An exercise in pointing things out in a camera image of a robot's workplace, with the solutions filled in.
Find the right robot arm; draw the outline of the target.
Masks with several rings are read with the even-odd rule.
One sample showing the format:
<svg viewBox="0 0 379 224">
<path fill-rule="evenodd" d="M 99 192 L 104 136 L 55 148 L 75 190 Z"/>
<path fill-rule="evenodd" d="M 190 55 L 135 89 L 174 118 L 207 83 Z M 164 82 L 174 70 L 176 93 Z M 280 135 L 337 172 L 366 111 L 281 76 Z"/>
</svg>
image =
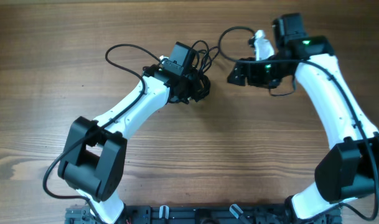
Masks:
<svg viewBox="0 0 379 224">
<path fill-rule="evenodd" d="M 310 36 L 300 14 L 273 21 L 274 43 L 263 30 L 249 39 L 254 56 L 235 60 L 229 83 L 273 91 L 292 76 L 314 105 L 329 152 L 314 171 L 314 182 L 282 204 L 254 209 L 255 223 L 340 223 L 341 209 L 369 195 L 374 220 L 379 211 L 379 130 L 365 116 L 347 86 L 334 49 L 323 35 Z"/>
</svg>

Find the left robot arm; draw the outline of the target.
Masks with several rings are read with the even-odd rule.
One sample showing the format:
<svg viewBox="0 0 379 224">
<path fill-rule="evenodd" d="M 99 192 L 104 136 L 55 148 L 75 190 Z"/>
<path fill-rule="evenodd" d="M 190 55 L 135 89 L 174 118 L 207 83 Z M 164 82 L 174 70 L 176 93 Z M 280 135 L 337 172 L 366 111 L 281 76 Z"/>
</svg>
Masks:
<svg viewBox="0 0 379 224">
<path fill-rule="evenodd" d="M 135 73 L 138 85 L 112 109 L 94 119 L 81 116 L 72 123 L 63 153 L 52 165 L 86 204 L 68 209 L 66 223 L 130 223 L 116 190 L 128 140 L 166 104 L 187 104 L 207 95 L 210 86 L 199 62 L 194 47 L 176 42 L 170 56 Z"/>
</svg>

